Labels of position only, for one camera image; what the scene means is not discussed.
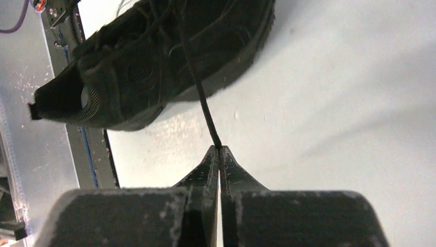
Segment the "metal frame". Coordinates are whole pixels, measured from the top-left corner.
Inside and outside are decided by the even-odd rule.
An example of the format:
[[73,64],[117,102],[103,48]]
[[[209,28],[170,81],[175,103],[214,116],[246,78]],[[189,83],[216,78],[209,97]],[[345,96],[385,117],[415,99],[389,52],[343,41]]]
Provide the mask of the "metal frame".
[[37,244],[215,246],[219,176],[224,246],[388,246],[362,195],[270,191],[226,146],[211,146],[172,188],[69,192],[53,208]]
[[[41,14],[55,76],[67,66],[78,42],[85,40],[79,10],[71,2],[74,1],[50,0]],[[66,125],[66,128],[80,188],[118,188],[106,130],[71,125]]]

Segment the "textured surface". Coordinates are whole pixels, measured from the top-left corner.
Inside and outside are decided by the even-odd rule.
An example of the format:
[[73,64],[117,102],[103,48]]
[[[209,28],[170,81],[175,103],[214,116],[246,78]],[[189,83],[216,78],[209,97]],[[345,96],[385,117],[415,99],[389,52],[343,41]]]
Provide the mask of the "textured surface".
[[[15,24],[23,1],[0,1],[0,28]],[[26,103],[53,78],[41,19],[28,8],[20,30],[0,34],[0,100],[13,153],[15,209],[27,224],[27,240],[39,233],[48,209],[65,191],[78,187],[65,125],[33,122]]]
[[[85,34],[118,4],[82,1]],[[431,1],[277,1],[254,66],[209,100],[223,144],[269,189],[359,191],[392,246],[436,245],[435,12]],[[124,187],[172,185],[211,145],[198,103],[109,135]]]

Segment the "purple cable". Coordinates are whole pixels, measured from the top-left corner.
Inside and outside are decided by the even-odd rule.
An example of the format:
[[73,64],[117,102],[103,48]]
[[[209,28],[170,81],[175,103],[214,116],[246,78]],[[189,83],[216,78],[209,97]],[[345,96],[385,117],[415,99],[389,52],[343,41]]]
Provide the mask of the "purple cable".
[[26,17],[28,6],[29,6],[29,0],[24,0],[24,6],[23,6],[23,9],[21,10],[21,15],[20,15],[20,18],[18,19],[18,22],[11,29],[6,29],[6,30],[0,29],[0,33],[16,32],[24,22],[24,17]]

